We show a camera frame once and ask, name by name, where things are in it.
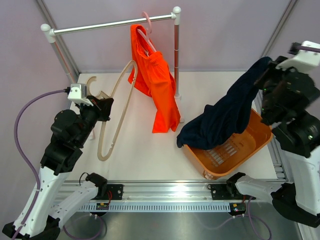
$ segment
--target plastic hanger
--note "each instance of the plastic hanger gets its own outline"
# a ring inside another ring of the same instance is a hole
[[[114,87],[113,87],[113,90],[110,94],[110,96],[108,96],[105,92],[103,91],[100,91],[99,94],[97,96],[95,96],[97,99],[106,99],[106,98],[113,98],[114,95],[115,95],[115,92],[117,90],[117,87],[121,81],[121,79],[124,77],[125,73],[127,72],[127,70],[129,70],[129,68],[133,66],[134,67],[134,76],[133,76],[133,81],[131,83],[131,89],[130,89],[130,92],[129,92],[129,95],[128,95],[128,98],[127,98],[127,101],[126,101],[126,104],[124,106],[124,109],[122,111],[122,115],[121,115],[121,118],[120,118],[120,121],[118,123],[118,127],[116,128],[116,131],[115,131],[115,134],[113,136],[113,139],[112,139],[112,144],[111,144],[111,147],[108,151],[108,153],[103,156],[103,146],[104,146],[104,137],[105,137],[105,130],[106,130],[106,124],[107,122],[106,121],[103,121],[102,124],[101,124],[101,129],[100,129],[100,136],[99,136],[99,144],[98,144],[98,159],[100,161],[106,161],[112,154],[113,150],[114,150],[114,146],[116,144],[116,141],[118,139],[118,135],[119,135],[119,132],[120,132],[120,129],[121,129],[121,126],[122,126],[122,123],[124,122],[124,119],[125,119],[125,115],[126,115],[126,112],[127,112],[127,109],[128,109],[128,106],[129,106],[129,102],[130,102],[130,99],[131,99],[131,95],[132,95],[132,91],[134,89],[134,86],[136,84],[136,79],[137,79],[137,75],[138,75],[138,66],[137,66],[137,63],[133,60],[131,60],[125,67],[124,69],[122,70],[122,72],[120,73],[120,77],[118,78],[118,80],[116,81]],[[86,85],[87,85],[87,92],[88,92],[88,95],[92,95],[91,92],[90,92],[90,84],[94,81],[96,81],[96,77],[91,77],[88,79]]]
[[[143,39],[144,39],[144,40],[146,41],[146,43],[150,46],[150,48],[151,48],[154,52],[156,52],[156,51],[157,51],[156,48],[154,47],[154,45],[153,45],[153,44],[151,43],[151,41],[150,41],[150,34],[152,33],[152,25],[151,25],[150,18],[149,18],[148,14],[147,14],[145,11],[142,12],[142,16],[146,18],[147,22],[149,23],[149,27],[145,29],[145,30],[146,30],[146,35],[145,35],[144,32],[141,31],[140,29],[138,29],[138,33],[141,35],[141,37],[143,37]],[[147,56],[149,56],[149,53],[148,53],[147,50],[144,50],[144,52],[145,52],[145,54],[146,54]]]

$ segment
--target white table surface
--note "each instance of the white table surface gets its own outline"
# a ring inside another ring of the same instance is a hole
[[[179,92],[182,95],[182,110],[185,123],[200,115],[206,104],[214,105],[222,98],[229,87],[243,72],[181,72]],[[119,73],[82,73],[79,83],[96,76],[91,84],[91,93],[97,95],[100,90],[109,94],[119,77]],[[111,120],[106,124],[104,150],[106,154],[112,142],[131,85],[127,74],[118,86],[111,110]],[[79,113],[74,104],[72,110]],[[97,157],[101,122],[94,128],[95,139],[87,140],[83,154],[77,161],[68,180],[78,180],[83,172],[97,173],[108,180],[203,180],[204,178],[189,162],[182,148],[176,145],[176,132],[152,133],[156,107],[153,100],[134,89],[113,153],[107,161]],[[248,159],[236,172],[243,172],[257,179],[276,179],[272,159],[265,146]]]

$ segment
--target clothes rack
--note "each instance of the clothes rack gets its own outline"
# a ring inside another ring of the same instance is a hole
[[[175,98],[177,100],[181,99],[181,95],[179,94],[179,27],[180,27],[180,13],[181,8],[175,6],[170,14],[167,15],[160,15],[160,16],[151,16],[149,19],[151,22],[155,21],[162,21],[172,19],[174,20],[174,80],[176,84],[176,93]],[[64,69],[65,74],[69,78],[71,83],[76,83],[78,80],[74,79],[71,75],[70,68],[65,60],[64,55],[62,54],[59,46],[56,43],[56,36],[63,35],[63,34],[71,34],[76,32],[88,31],[88,30],[95,30],[95,29],[105,29],[111,27],[119,27],[124,25],[132,25],[132,24],[140,24],[146,23],[147,19],[137,18],[137,19],[130,19],[130,20],[122,20],[122,21],[115,21],[115,22],[108,22],[108,23],[101,23],[95,25],[88,25],[88,26],[78,26],[78,27],[71,27],[71,28],[63,28],[63,29],[54,29],[51,28],[48,24],[42,24],[41,30],[43,31],[44,35],[46,36],[48,42],[51,44],[57,58]]]

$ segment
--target beige hanger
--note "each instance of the beige hanger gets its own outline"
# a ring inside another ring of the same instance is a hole
[[[113,98],[113,96],[115,95],[115,92],[117,90],[117,87],[120,83],[120,80],[123,78],[123,76],[125,75],[125,73],[128,71],[129,67],[133,66],[134,67],[134,76],[133,76],[133,80],[132,80],[132,83],[131,83],[131,89],[130,89],[130,92],[129,92],[129,96],[128,96],[128,99],[126,101],[126,104],[124,106],[124,109],[122,111],[122,115],[121,115],[121,118],[120,118],[120,121],[119,121],[119,124],[118,124],[118,127],[116,128],[116,131],[115,131],[115,134],[113,136],[113,140],[112,140],[112,144],[111,144],[111,147],[108,151],[108,153],[103,156],[102,155],[102,151],[103,151],[103,143],[104,143],[104,136],[105,136],[105,130],[106,130],[106,124],[107,122],[106,121],[103,121],[102,124],[101,124],[101,130],[100,130],[100,136],[99,136],[99,144],[98,144],[98,153],[97,153],[97,156],[98,156],[98,159],[100,161],[106,161],[112,154],[112,151],[114,150],[114,146],[116,144],[116,141],[117,141],[117,138],[118,138],[118,135],[119,135],[119,132],[120,132],[120,129],[121,129],[121,126],[122,126],[122,123],[124,122],[124,119],[125,119],[125,115],[126,115],[126,112],[127,112],[127,109],[128,109],[128,106],[129,106],[129,102],[130,102],[130,98],[131,98],[131,95],[132,95],[132,91],[134,89],[134,86],[135,86],[135,83],[136,83],[136,79],[137,79],[137,74],[138,74],[138,66],[137,66],[137,63],[133,60],[131,60],[130,62],[128,62],[128,64],[124,67],[124,69],[122,70],[122,72],[120,73],[120,77],[118,78],[118,80],[116,81],[114,87],[113,87],[113,90],[110,94],[110,96],[108,96],[105,92],[103,91],[100,91],[99,94],[97,96],[95,96],[97,99],[107,99],[107,98]],[[97,78],[95,76],[93,77],[90,77],[87,81],[87,91],[88,91],[88,94],[91,95],[91,92],[90,92],[90,84],[92,82],[95,82],[97,80]]]

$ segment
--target laundry basket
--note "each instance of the laundry basket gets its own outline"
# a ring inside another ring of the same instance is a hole
[[[183,151],[204,178],[216,180],[230,174],[271,141],[271,127],[261,123],[261,119],[251,109],[249,124],[243,133],[234,133],[224,144],[211,150],[184,145]]]

